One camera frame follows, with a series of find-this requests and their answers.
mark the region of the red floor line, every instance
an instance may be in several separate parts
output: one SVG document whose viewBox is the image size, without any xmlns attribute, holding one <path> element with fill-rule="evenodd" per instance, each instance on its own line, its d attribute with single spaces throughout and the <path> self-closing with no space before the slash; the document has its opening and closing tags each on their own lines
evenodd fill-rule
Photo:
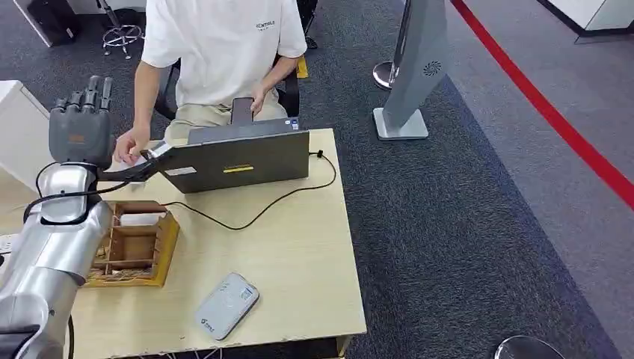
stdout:
<svg viewBox="0 0 634 359">
<path fill-rule="evenodd" d="M 507 73 L 524 96 L 539 111 L 555 131 L 581 157 L 592 170 L 605 181 L 625 203 L 634 210 L 634 185 L 614 165 L 579 134 L 548 99 L 530 82 L 519 67 L 508 57 L 502 47 L 489 34 L 463 0 L 452 0 L 456 10 L 462 15 L 471 30 L 484 44 L 489 53 Z"/>
</svg>

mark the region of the power strip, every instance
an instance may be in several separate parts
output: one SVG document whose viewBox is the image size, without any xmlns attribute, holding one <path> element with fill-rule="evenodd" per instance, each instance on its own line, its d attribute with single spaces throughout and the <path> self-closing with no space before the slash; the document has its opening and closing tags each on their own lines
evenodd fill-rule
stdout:
<svg viewBox="0 0 634 359">
<path fill-rule="evenodd" d="M 0 236 L 0 253 L 11 252 L 13 241 L 17 238 L 17 234 L 7 234 L 6 236 Z"/>
<path fill-rule="evenodd" d="M 18 239 L 17 234 L 9 234 L 6 236 L 0 236 L 0 253 L 11 252 L 13 250 L 13 241 Z M 2 266 L 0 266 L 0 275 L 4 273 L 4 270 L 7 268 L 7 263 L 9 261 L 10 254 L 4 254 L 4 262 Z"/>
</svg>

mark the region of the logo on t-shirt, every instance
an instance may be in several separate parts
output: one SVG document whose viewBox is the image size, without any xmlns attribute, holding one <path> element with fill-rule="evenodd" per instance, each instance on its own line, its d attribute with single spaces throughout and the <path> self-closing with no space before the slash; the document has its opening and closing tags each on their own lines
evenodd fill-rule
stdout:
<svg viewBox="0 0 634 359">
<path fill-rule="evenodd" d="M 267 21 L 267 22 L 261 22 L 260 24 L 256 24 L 256 28 L 259 31 L 268 30 L 268 28 L 270 28 L 271 26 L 275 26 L 275 20 Z"/>
</svg>

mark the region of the khaki pants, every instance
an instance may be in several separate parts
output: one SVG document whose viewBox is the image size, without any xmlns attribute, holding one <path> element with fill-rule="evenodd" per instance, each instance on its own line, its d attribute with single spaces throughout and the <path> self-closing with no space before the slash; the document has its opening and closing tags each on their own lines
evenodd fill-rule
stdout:
<svg viewBox="0 0 634 359">
<path fill-rule="evenodd" d="M 201 127 L 226 126 L 231 120 L 231 109 L 213 105 L 183 105 L 176 112 L 165 130 L 165 141 L 171 145 L 182 144 L 189 131 Z M 269 91 L 264 99 L 262 110 L 253 120 L 274 120 L 288 117 L 286 110 L 278 102 L 277 91 Z"/>
</svg>

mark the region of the robotic arm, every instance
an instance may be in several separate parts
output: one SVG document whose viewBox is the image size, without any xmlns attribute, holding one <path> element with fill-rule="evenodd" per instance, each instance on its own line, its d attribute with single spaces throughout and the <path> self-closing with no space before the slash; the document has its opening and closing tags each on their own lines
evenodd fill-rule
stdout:
<svg viewBox="0 0 634 359">
<path fill-rule="evenodd" d="M 112 79 L 104 80 L 97 98 L 99 82 L 91 77 L 85 91 L 58 100 L 51 110 L 49 149 L 61 165 L 45 172 L 43 197 L 27 207 L 18 248 L 0 278 L 0 359 L 63 357 L 77 289 L 86 283 L 112 216 L 97 183 L 123 187 L 147 180 L 165 152 L 145 153 L 148 162 L 126 171 L 104 172 L 114 151 Z"/>
</svg>

